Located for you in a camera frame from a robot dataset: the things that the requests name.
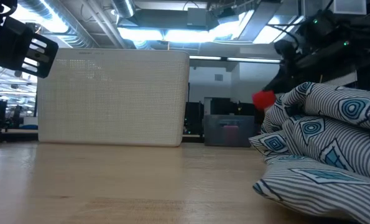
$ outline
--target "plastic container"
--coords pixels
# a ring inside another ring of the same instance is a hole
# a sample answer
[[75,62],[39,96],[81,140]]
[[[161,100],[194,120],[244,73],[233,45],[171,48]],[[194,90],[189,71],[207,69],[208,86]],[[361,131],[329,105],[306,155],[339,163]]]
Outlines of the plastic container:
[[248,138],[256,135],[253,116],[205,115],[206,146],[250,147]]

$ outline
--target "wooden table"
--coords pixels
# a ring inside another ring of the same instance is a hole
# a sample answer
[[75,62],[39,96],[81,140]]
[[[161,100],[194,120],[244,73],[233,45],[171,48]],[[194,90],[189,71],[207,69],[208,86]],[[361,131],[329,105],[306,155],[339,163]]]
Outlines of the wooden table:
[[265,168],[256,151],[202,144],[0,144],[0,223],[321,222],[256,194]]

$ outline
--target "wall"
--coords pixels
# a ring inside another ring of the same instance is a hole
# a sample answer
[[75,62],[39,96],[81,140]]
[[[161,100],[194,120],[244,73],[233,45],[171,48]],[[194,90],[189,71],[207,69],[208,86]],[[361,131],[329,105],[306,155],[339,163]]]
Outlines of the wall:
[[232,72],[232,101],[252,103],[251,96],[261,91],[279,71],[279,65],[239,63]]
[[[215,81],[215,74],[222,74],[223,81]],[[190,67],[190,102],[204,103],[204,97],[231,97],[231,72],[225,68]]]

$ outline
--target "duct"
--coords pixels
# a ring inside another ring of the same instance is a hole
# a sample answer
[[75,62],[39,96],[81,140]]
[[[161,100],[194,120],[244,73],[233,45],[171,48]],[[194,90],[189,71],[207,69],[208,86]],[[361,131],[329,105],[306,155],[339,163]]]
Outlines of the duct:
[[92,7],[90,6],[90,4],[88,3],[88,0],[81,0],[81,2],[85,6],[85,8],[90,12],[90,14],[93,17],[93,19],[102,28],[103,32],[109,37],[109,39],[112,41],[112,43],[114,44],[114,46],[116,46],[117,48],[121,48],[121,45],[118,42],[118,40],[116,40],[114,38],[114,36],[110,33],[110,31],[108,30],[108,28],[103,24],[102,20],[99,18],[99,16],[96,14],[96,12],[92,9]]
[[92,36],[87,33],[84,27],[75,19],[69,10],[59,0],[18,0],[18,3],[30,12],[34,12],[44,19],[51,19],[52,14],[43,4],[46,3],[53,12],[61,18],[70,28],[60,38],[72,47],[76,48],[97,48],[99,45],[95,42]]
[[132,18],[123,19],[118,27],[211,30],[218,25],[217,18],[211,12],[191,8],[188,11],[141,9]]
[[136,6],[133,0],[113,0],[113,7],[118,16],[122,18],[130,18],[136,11]]
[[282,0],[262,0],[255,9],[239,40],[253,41],[280,8]]
[[136,49],[138,50],[154,50],[151,46],[150,46],[150,42],[147,41],[147,40],[144,40],[144,41],[133,41],[134,42],[134,45],[136,47]]
[[99,15],[102,17],[102,20],[105,21],[105,24],[102,24],[102,26],[106,25],[108,27],[108,29],[111,31],[111,33],[114,35],[116,40],[120,43],[121,47],[126,49],[127,46],[125,44],[125,41],[121,37],[120,33],[118,32],[117,27],[114,27],[113,25],[111,25],[110,19],[106,16],[106,14],[102,10],[102,8],[99,6],[99,4],[96,3],[95,0],[90,0],[90,4],[91,4],[91,6],[93,6],[95,11],[97,13],[99,13]]

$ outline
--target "red object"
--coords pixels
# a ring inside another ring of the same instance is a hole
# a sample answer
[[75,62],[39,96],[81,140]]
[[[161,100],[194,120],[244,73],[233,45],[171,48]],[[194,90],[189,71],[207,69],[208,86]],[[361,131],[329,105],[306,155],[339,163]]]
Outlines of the red object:
[[252,101],[258,110],[264,110],[274,104],[276,96],[273,91],[260,91],[252,96]]

